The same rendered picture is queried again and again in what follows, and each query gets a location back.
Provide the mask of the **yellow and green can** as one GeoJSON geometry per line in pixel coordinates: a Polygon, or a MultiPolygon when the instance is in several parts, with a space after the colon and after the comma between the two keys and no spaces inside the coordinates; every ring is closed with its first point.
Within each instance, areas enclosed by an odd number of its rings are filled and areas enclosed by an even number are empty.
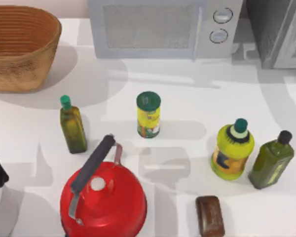
{"type": "Polygon", "coordinates": [[[160,132],[160,96],[144,91],[136,98],[137,132],[143,138],[154,138],[160,132]]]}

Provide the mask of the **pale microwave oven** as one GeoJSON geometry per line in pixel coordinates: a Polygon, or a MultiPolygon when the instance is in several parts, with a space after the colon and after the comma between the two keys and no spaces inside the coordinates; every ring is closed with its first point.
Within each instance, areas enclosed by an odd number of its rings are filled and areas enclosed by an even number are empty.
{"type": "Polygon", "coordinates": [[[88,0],[88,13],[98,58],[227,58],[243,0],[88,0]],[[225,24],[213,19],[230,8],[225,24]],[[212,31],[224,29],[228,39],[212,43],[212,31]]]}

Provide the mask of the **yellow bottle with green cap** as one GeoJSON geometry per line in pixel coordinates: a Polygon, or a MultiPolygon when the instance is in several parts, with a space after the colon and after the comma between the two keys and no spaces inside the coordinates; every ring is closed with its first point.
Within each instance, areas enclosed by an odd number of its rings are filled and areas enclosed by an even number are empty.
{"type": "Polygon", "coordinates": [[[216,147],[211,156],[212,170],[224,180],[238,179],[255,146],[248,122],[238,118],[233,124],[226,124],[217,134],[216,147]]]}

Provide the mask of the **microwave knob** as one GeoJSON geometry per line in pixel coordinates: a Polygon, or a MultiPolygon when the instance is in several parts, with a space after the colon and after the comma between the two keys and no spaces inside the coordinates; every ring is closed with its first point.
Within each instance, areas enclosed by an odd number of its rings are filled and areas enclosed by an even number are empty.
{"type": "Polygon", "coordinates": [[[228,32],[224,29],[212,31],[209,35],[209,39],[215,44],[223,43],[228,39],[228,32]]]}
{"type": "Polygon", "coordinates": [[[218,24],[225,24],[233,17],[233,12],[230,8],[222,8],[216,10],[213,14],[213,19],[218,24]]]}

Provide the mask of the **brown bread loaf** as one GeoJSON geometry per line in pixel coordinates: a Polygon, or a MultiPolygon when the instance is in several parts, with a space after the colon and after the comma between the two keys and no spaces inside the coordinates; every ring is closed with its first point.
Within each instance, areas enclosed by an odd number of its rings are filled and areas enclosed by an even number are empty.
{"type": "Polygon", "coordinates": [[[195,199],[199,233],[201,237],[224,237],[225,229],[220,201],[216,196],[195,199]]]}

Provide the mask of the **green bottle with black cap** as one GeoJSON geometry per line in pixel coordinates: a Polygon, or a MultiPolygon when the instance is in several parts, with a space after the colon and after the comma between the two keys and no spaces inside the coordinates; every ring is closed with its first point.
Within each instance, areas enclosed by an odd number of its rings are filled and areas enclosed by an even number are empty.
{"type": "Polygon", "coordinates": [[[295,155],[290,145],[292,134],[282,130],[277,139],[260,147],[258,156],[248,178],[256,189],[264,189],[276,184],[289,162],[295,155]]]}

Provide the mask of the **brown woven basket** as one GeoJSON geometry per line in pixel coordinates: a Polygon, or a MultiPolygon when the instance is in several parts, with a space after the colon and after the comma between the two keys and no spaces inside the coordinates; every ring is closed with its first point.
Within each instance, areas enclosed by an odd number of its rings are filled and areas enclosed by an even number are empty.
{"type": "Polygon", "coordinates": [[[43,9],[0,5],[0,92],[40,88],[57,51],[62,25],[43,9]]]}

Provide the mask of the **grey cabinet with dark inside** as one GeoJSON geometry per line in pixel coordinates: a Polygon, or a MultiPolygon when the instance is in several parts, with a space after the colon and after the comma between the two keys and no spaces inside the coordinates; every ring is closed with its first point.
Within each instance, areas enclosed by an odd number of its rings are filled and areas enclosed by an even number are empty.
{"type": "Polygon", "coordinates": [[[246,0],[264,69],[296,69],[296,0],[246,0]]]}

